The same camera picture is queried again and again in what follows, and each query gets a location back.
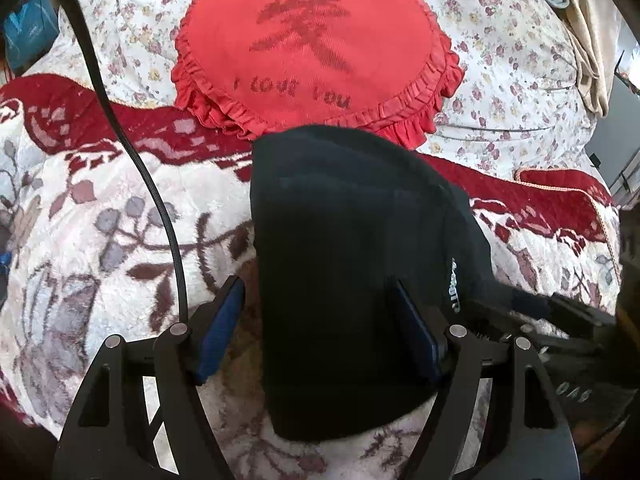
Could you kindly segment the red heart-shaped ruffled pillow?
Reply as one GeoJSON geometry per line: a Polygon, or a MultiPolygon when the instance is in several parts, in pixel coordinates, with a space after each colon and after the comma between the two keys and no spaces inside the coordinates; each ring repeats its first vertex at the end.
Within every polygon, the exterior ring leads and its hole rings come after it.
{"type": "Polygon", "coordinates": [[[328,125],[413,150],[464,77],[424,0],[193,0],[175,46],[177,107],[241,139],[328,125]]]}

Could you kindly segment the blue plastic bag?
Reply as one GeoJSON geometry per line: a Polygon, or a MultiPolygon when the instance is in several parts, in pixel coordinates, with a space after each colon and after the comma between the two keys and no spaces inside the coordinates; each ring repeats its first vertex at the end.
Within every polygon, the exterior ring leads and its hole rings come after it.
{"type": "Polygon", "coordinates": [[[25,0],[3,22],[6,62],[23,73],[49,51],[58,36],[58,14],[50,0],[25,0]]]}

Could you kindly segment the white floral quilt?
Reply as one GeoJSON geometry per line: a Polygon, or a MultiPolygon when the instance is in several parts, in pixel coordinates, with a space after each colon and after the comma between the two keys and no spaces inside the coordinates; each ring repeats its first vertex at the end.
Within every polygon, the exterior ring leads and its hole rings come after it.
{"type": "Polygon", "coordinates": [[[596,120],[544,0],[79,0],[108,96],[252,140],[373,132],[508,178],[589,170],[596,120]]]}

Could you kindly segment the beige curtain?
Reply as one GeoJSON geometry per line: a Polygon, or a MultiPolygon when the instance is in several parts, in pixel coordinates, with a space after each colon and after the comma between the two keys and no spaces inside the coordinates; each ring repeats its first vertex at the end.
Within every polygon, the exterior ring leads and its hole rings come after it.
{"type": "Polygon", "coordinates": [[[578,91],[590,113],[605,117],[610,109],[622,14],[613,0],[568,0],[563,21],[578,63],[578,91]]]}

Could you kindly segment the black pants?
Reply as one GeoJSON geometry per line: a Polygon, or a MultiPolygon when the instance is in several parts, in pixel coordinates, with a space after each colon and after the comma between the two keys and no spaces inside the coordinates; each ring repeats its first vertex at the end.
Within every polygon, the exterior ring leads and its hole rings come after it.
{"type": "Polygon", "coordinates": [[[418,408],[442,352],[431,309],[510,308],[469,197],[371,133],[307,126],[253,145],[262,372],[276,434],[341,439],[418,408]]]}

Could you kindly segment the red and white fleece blanket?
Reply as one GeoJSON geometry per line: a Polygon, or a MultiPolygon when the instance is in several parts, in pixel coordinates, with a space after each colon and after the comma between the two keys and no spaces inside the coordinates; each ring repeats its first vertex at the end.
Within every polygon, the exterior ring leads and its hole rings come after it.
{"type": "MultiPolygon", "coordinates": [[[[175,227],[192,304],[228,275],[256,280],[250,144],[173,107],[119,106],[175,227]]],[[[604,186],[567,169],[513,180],[433,160],[469,194],[503,282],[613,312],[620,292],[618,214],[604,186]]],[[[175,322],[175,274],[157,210],[94,93],[55,75],[1,90],[1,399],[26,425],[59,434],[102,341],[175,322]]],[[[249,304],[221,371],[200,396],[240,479],[393,479],[428,407],[359,437],[297,444],[273,431],[260,384],[260,322],[249,304]]]]}

